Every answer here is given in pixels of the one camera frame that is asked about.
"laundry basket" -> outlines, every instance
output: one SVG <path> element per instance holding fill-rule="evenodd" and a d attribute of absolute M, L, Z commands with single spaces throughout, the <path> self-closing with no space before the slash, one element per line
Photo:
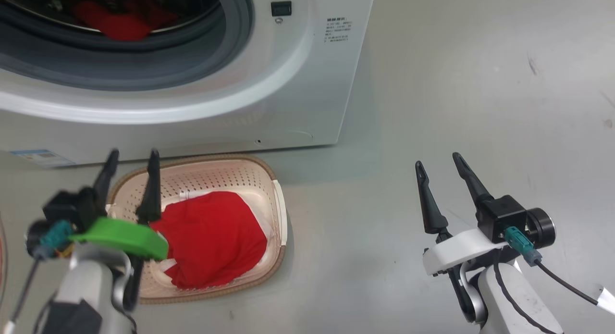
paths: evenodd
<path fill-rule="evenodd" d="M 148 174 L 145 168 L 123 177 L 111 190 L 108 211 L 111 217 L 136 222 Z M 214 155 L 172 161 L 160 166 L 162 210 L 186 198 L 186 194 L 210 190 L 232 191 L 241 196 L 255 217 L 266 220 L 273 233 L 261 261 L 252 270 L 223 286 L 181 290 L 156 262 L 147 262 L 141 276 L 143 304 L 178 303 L 219 297 L 259 285 L 275 273 L 286 249 L 286 206 L 282 189 L 271 169 L 249 155 Z"/>

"brown basket rim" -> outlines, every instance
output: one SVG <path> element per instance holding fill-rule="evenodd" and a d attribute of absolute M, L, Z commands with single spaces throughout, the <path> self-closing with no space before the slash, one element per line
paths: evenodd
<path fill-rule="evenodd" d="M 272 181 L 276 180 L 273 170 L 271 170 L 271 168 L 266 163 L 264 163 L 264 161 L 252 155 L 246 155 L 246 154 L 220 154 L 220 155 L 186 157 L 186 158 L 178 159 L 174 161 L 164 161 L 160 165 L 160 169 L 162 170 L 163 168 L 188 165 L 191 163 L 200 163 L 200 162 L 205 162 L 205 161 L 238 161 L 238 160 L 251 161 L 253 163 L 258 164 L 260 167 L 262 167 L 267 172 L 268 175 L 270 175 Z M 128 174 L 123 176 L 121 179 L 119 179 L 119 181 L 115 183 L 115 185 L 113 186 L 113 188 L 111 189 L 109 193 L 109 198 L 107 200 L 108 204 L 114 204 L 116 196 L 117 196 L 117 192 L 125 183 L 127 183 L 127 181 L 145 172 L 147 172 L 147 167 L 141 167 L 137 170 L 129 172 Z M 263 275 L 262 277 L 252 282 L 248 282 L 246 284 L 237 285 L 237 286 L 231 286 L 229 288 L 225 288 L 224 290 L 203 293 L 201 295 L 186 295 L 186 296 L 178 296 L 178 297 L 139 297 L 139 302 L 141 304 L 171 304 L 171 303 L 181 303 L 181 302 L 187 302 L 187 301 L 197 301 L 197 300 L 202 300 L 202 299 L 209 299 L 212 297 L 221 297 L 221 296 L 239 292 L 241 290 L 245 290 L 245 289 L 248 289 L 254 286 L 258 286 L 262 284 L 263 282 L 267 281 L 269 278 L 271 278 L 271 276 L 277 271 L 277 269 L 279 269 L 284 259 L 285 251 L 286 251 L 286 246 L 281 246 L 280 251 L 277 255 L 277 260 L 275 260 L 274 266 L 265 275 Z"/>

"gray floor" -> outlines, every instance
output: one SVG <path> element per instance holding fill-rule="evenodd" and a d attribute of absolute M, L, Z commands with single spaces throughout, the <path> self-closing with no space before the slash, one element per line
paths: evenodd
<path fill-rule="evenodd" d="M 551 214 L 558 238 L 542 251 L 545 265 L 587 292 L 598 282 L 615 290 L 613 1 L 376 0 L 340 143 L 258 154 L 288 203 L 279 271 L 228 297 L 141 306 L 140 332 L 477 333 L 448 279 L 424 275 L 421 263 L 433 237 L 422 231 L 416 160 L 452 233 L 475 227 L 453 151 L 495 196 Z M 27 224 L 56 190 L 90 183 L 98 169 L 40 170 L 7 154 L 0 165 L 4 323 L 30 263 Z M 18 332 L 64 268 L 40 269 Z M 566 332 L 612 332 L 615 317 L 522 268 Z"/>

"white washing machine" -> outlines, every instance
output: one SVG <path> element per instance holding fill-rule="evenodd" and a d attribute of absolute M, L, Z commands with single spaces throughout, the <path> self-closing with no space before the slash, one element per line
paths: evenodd
<path fill-rule="evenodd" d="M 0 3 L 0 150 L 42 165 L 336 143 L 373 0 L 216 0 L 122 42 Z"/>

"red cloth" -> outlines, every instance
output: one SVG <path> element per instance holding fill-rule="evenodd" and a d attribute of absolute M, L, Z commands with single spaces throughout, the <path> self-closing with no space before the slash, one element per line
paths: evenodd
<path fill-rule="evenodd" d="M 234 192 L 212 192 L 167 205 L 149 226 L 169 241 L 165 271 L 178 288 L 228 284 L 263 257 L 267 238 L 250 207 Z"/>
<path fill-rule="evenodd" d="M 125 12 L 111 12 L 96 0 L 65 0 L 73 15 L 109 38 L 119 41 L 138 41 L 177 15 L 165 10 L 154 0 L 121 0 L 117 3 Z"/>

